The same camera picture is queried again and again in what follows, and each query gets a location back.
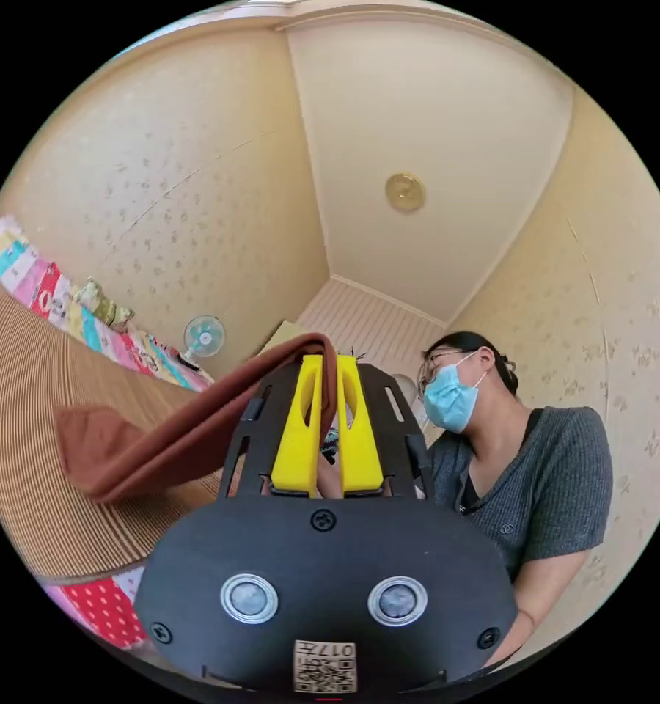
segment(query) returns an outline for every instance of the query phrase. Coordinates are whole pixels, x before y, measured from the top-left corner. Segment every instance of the yellow plastic part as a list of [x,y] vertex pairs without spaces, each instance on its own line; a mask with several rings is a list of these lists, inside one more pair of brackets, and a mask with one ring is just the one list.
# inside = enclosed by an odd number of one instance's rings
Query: yellow plastic part
[[322,382],[323,356],[306,355],[271,471],[271,483],[275,489],[307,492],[308,496],[315,496]]
[[[348,406],[352,413],[351,427],[348,427]],[[377,491],[384,484],[384,474],[362,393],[357,360],[352,356],[337,355],[337,411],[342,495],[348,491]]]

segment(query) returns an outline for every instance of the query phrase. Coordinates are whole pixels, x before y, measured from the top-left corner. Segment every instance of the ceiling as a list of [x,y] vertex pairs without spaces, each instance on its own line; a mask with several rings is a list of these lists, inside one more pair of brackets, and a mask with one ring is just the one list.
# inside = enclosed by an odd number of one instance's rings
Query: ceiling
[[[287,35],[332,273],[449,323],[540,198],[571,84],[446,20],[336,18]],[[385,195],[403,171],[425,184],[414,213]]]

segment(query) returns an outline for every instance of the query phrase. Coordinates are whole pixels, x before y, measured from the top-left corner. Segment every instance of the face mask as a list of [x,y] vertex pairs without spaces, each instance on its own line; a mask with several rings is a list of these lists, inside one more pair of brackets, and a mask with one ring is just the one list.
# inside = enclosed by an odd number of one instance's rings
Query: face mask
[[472,354],[467,355],[457,364],[442,367],[436,377],[425,387],[423,397],[425,413],[434,425],[451,433],[461,433],[467,427],[477,402],[477,386],[486,376],[484,372],[474,386],[465,386],[460,382],[457,366],[469,359]]

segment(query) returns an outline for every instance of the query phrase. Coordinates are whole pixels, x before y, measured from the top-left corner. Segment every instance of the woman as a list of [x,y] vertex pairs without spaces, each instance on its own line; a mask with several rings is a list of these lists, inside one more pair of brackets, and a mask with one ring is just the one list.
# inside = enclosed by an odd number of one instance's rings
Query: woman
[[429,450],[436,502],[496,543],[518,604],[486,667],[528,640],[602,542],[612,495],[597,413],[527,408],[513,370],[486,338],[455,332],[425,352],[418,380],[428,418],[445,430]]

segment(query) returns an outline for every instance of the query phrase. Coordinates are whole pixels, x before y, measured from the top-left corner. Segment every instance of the black strap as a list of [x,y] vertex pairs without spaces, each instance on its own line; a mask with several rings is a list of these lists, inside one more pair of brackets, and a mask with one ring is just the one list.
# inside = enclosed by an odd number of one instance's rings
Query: black strap
[[[530,415],[528,416],[528,423],[526,424],[526,432],[523,434],[523,440],[521,441],[521,448],[526,444],[530,433],[533,432],[533,428],[537,425],[540,416],[543,415],[543,409],[534,408]],[[479,501],[479,496],[474,489],[474,484],[472,484],[472,478],[467,474],[467,481],[464,484],[464,492],[462,494],[462,505],[466,510],[474,506],[474,504]]]

